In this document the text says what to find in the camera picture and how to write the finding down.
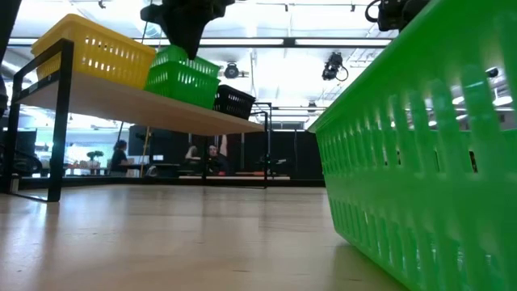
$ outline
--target fluorescent light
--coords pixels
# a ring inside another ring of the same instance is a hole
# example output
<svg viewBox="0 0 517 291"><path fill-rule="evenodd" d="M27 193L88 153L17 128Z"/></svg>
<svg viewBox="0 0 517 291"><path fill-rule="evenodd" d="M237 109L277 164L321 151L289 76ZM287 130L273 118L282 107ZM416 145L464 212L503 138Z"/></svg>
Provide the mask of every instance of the fluorescent light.
<svg viewBox="0 0 517 291"><path fill-rule="evenodd" d="M144 40L145 45L152 45L152 46L159 46L159 45L170 45L170 42L168 39L148 39Z"/></svg>
<svg viewBox="0 0 517 291"><path fill-rule="evenodd" d="M168 39L147 39L144 40L145 45L159 46L159 45L170 45ZM282 45L284 44L283 39L257 39L257 38L237 38L237 39L224 39L224 38L212 38L212 39L201 39L200 45L205 46L219 46L219 45Z"/></svg>
<svg viewBox="0 0 517 291"><path fill-rule="evenodd" d="M282 45L283 39L256 39L256 38L239 38L239 39L201 39L200 45Z"/></svg>
<svg viewBox="0 0 517 291"><path fill-rule="evenodd" d="M385 47L391 40L332 40L332 39L302 39L295 40L296 45L314 45L314 46L350 46L350 47L362 47L362 46L379 46Z"/></svg>
<svg viewBox="0 0 517 291"><path fill-rule="evenodd" d="M512 112L512 111L514 111L514 108L495 108L495 111L497 111L497 112Z"/></svg>
<svg viewBox="0 0 517 291"><path fill-rule="evenodd" d="M37 38L11 38L8 45L33 45Z"/></svg>
<svg viewBox="0 0 517 291"><path fill-rule="evenodd" d="M463 96L456 97L452 100L452 104L458 105L459 103L462 103L463 101L465 101L465 98Z"/></svg>
<svg viewBox="0 0 517 291"><path fill-rule="evenodd" d="M2 61L2 65L5 66L7 69L14 71L15 74L18 73L18 71L20 71L22 69L22 68L18 67L17 65L13 65L10 62L5 61L5 60ZM38 77L33 72L26 74L25 78L29 79L33 83L38 82Z"/></svg>
<svg viewBox="0 0 517 291"><path fill-rule="evenodd" d="M264 122L263 116L256 116L258 120ZM273 116L273 122L306 122L308 116Z"/></svg>
<svg viewBox="0 0 517 291"><path fill-rule="evenodd" d="M273 110L300 110L300 111L308 111L308 110L317 110L322 111L326 110L327 108L308 108L308 107L279 107L277 109L273 108Z"/></svg>
<svg viewBox="0 0 517 291"><path fill-rule="evenodd" d="M513 100L512 100L512 98L510 96L497 97L494 100L494 105L495 106L506 105L506 104L511 103L512 101Z"/></svg>

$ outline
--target security camera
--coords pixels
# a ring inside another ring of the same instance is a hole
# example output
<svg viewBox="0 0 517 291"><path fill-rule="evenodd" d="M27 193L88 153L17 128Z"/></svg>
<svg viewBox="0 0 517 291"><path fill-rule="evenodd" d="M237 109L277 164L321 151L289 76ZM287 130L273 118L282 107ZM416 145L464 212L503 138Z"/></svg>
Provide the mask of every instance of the security camera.
<svg viewBox="0 0 517 291"><path fill-rule="evenodd" d="M347 77L344 79L338 79L338 72L340 69L344 69L347 72ZM348 79L348 70L343 66L343 57L341 53L332 53L325 68L323 69L322 78L325 81L337 79L338 81L345 81Z"/></svg>
<svg viewBox="0 0 517 291"><path fill-rule="evenodd" d="M237 78L239 76L239 69L237 68L237 64L229 63L226 66L225 77L227 78Z"/></svg>

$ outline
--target yellow plastic basket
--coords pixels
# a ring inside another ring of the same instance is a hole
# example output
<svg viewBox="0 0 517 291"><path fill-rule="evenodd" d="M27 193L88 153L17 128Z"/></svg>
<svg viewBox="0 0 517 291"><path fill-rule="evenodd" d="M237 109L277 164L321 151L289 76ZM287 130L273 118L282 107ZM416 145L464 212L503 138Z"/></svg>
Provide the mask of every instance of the yellow plastic basket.
<svg viewBox="0 0 517 291"><path fill-rule="evenodd" d="M74 71L143 89L156 51L78 15L67 15L32 45L40 55L59 39L74 42ZM59 70L58 54L37 68L38 79Z"/></svg>

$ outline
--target ceiling light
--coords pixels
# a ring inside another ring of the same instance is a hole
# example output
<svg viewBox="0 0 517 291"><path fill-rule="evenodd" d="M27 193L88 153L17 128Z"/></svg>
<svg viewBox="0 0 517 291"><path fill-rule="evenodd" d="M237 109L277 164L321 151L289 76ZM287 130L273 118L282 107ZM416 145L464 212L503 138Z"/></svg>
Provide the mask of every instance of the ceiling light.
<svg viewBox="0 0 517 291"><path fill-rule="evenodd" d="M314 108L304 108L304 107L278 107L278 108L273 108L273 110L301 110L301 111L306 111L306 110L326 110L327 108L326 107L314 107Z"/></svg>
<svg viewBox="0 0 517 291"><path fill-rule="evenodd" d="M459 103L462 103L463 101L465 101L465 98L463 96L456 97L452 100L452 104L458 105Z"/></svg>
<svg viewBox="0 0 517 291"><path fill-rule="evenodd" d="M332 40L332 39L301 39L295 40L296 45L315 46L349 46L349 47L380 47L383 48L391 43L391 40Z"/></svg>
<svg viewBox="0 0 517 291"><path fill-rule="evenodd" d="M495 111L497 111L497 112L512 112L512 111L514 111L514 108L495 108Z"/></svg>
<svg viewBox="0 0 517 291"><path fill-rule="evenodd" d="M37 38L10 38L8 45L33 45Z"/></svg>
<svg viewBox="0 0 517 291"><path fill-rule="evenodd" d="M495 106L506 105L506 104L511 103L512 101L513 100L512 100L512 98L510 96L497 97L494 100L494 105Z"/></svg>
<svg viewBox="0 0 517 291"><path fill-rule="evenodd" d="M255 39L255 38L240 38L240 39L201 39L200 45L282 45L283 39Z"/></svg>
<svg viewBox="0 0 517 291"><path fill-rule="evenodd" d="M170 45L170 42L168 39L146 39L142 42L145 45L151 45L151 46L162 46L162 45Z"/></svg>
<svg viewBox="0 0 517 291"><path fill-rule="evenodd" d="M18 73L22 69L22 68L18 67L17 65L13 65L10 62L5 61L5 60L2 61L2 65L5 66L7 69L14 71L15 74ZM26 74L25 78L30 80L33 83L38 82L38 77L33 72Z"/></svg>

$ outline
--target green plastic basket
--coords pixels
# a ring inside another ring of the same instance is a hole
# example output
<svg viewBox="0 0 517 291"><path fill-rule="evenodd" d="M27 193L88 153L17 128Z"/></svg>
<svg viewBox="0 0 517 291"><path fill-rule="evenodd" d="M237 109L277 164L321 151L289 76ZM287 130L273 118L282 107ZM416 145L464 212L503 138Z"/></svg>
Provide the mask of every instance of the green plastic basket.
<svg viewBox="0 0 517 291"><path fill-rule="evenodd" d="M149 71L145 90L158 95L212 109L219 79L180 63L168 61Z"/></svg>
<svg viewBox="0 0 517 291"><path fill-rule="evenodd" d="M157 65L165 64L167 62L174 62L185 65L214 78L217 78L220 69L218 65L214 65L210 61L206 61L201 57L196 57L194 60L189 60L187 53L185 53L182 48L175 45L170 45L169 47L163 48L160 52L158 52L153 60L153 63L151 64L151 68Z"/></svg>
<svg viewBox="0 0 517 291"><path fill-rule="evenodd" d="M517 290L517 138L485 73L517 94L516 28L515 0L432 0L309 129L336 231L409 289Z"/></svg>

